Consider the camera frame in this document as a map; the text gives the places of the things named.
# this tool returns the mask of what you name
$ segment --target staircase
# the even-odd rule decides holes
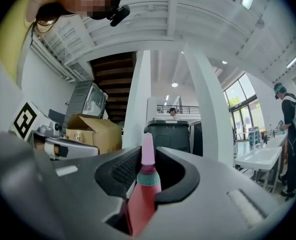
[[[108,94],[106,111],[114,123],[125,121],[136,52],[114,54],[90,62],[94,82]]]

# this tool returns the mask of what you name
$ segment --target railing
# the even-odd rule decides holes
[[[157,113],[168,113],[170,108],[175,108],[177,114],[200,114],[198,106],[164,106],[157,105]]]

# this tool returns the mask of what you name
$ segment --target trash bin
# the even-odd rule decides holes
[[[175,120],[149,121],[144,133],[151,133],[154,151],[166,147],[190,153],[189,123]]]

